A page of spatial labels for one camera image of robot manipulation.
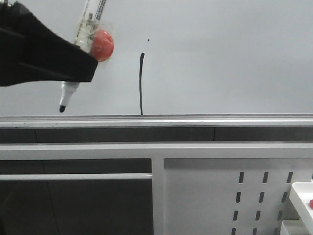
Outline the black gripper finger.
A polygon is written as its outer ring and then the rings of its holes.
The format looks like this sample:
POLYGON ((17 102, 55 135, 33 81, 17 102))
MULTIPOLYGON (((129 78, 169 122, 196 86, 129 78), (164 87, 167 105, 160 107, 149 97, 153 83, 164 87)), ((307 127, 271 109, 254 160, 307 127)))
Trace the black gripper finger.
POLYGON ((0 3, 0 84, 91 82, 98 62, 56 35, 23 4, 0 3))

